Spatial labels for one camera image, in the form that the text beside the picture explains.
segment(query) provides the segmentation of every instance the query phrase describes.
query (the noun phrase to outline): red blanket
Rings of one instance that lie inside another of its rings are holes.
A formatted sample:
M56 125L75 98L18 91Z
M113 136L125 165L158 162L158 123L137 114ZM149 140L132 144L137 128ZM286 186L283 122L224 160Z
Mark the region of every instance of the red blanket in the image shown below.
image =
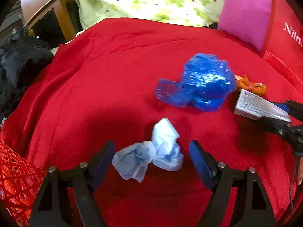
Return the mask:
M180 134L182 169L168 172L150 164L138 183L123 180L111 166L94 194L109 226L196 226L211 193L189 157L193 139L232 168L255 167L280 218L289 203L291 148L235 115L236 93L214 113L172 107L154 96L158 78L178 81L183 64L199 52L216 54L234 74L267 84L269 100L303 102L252 47L225 32L105 19L59 47L6 121L2 139L37 166L64 170L89 160L107 139L117 151L151 139L154 124L166 117ZM230 204L222 226L227 226L232 208Z

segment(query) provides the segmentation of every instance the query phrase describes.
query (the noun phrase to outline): magenta cushion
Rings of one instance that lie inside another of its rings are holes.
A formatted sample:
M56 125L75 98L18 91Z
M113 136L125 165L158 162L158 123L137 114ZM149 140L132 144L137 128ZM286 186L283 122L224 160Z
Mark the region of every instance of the magenta cushion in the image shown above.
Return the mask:
M218 29L261 51L269 25L272 0L225 0Z

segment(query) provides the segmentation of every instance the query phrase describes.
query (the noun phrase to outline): bolt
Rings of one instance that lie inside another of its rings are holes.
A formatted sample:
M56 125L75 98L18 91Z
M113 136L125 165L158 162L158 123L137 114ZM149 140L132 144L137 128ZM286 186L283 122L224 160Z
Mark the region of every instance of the bolt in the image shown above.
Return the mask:
M253 167L250 167L250 168L248 168L248 171L249 171L250 173L255 173L255 172L256 172L256 169L253 168Z
M50 173L54 173L54 172L56 171L56 168L55 168L54 166L51 166L51 167L48 169L48 171L49 171Z
M219 162L218 167L225 168L226 164L224 162Z
M79 164L80 168L86 168L88 166L88 163L87 162L81 162Z

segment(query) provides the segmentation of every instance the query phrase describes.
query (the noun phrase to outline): blue plastic bag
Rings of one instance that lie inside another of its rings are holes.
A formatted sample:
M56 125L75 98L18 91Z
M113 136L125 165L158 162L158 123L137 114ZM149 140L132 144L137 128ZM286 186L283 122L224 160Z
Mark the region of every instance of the blue plastic bag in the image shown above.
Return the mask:
M235 90L236 80L227 61L219 60L216 55L199 53L184 65L180 82L159 79L155 95L176 107L191 105L213 112Z

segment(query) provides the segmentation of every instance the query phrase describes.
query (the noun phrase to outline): black cable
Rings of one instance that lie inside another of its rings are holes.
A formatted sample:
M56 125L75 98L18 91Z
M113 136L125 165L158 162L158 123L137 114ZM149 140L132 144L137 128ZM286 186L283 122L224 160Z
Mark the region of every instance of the black cable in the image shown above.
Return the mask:
M299 160L300 158L298 157L295 157L294 159L294 168L292 170L292 175L291 175L291 178L290 178L290 183L289 183L289 203L290 203L290 208L291 208L291 214L293 215L294 214L294 204L292 202L292 198L291 198L291 186L292 186L292 183L294 181L294 176L296 175L296 170L297 170L297 167L298 167L298 164L299 164Z

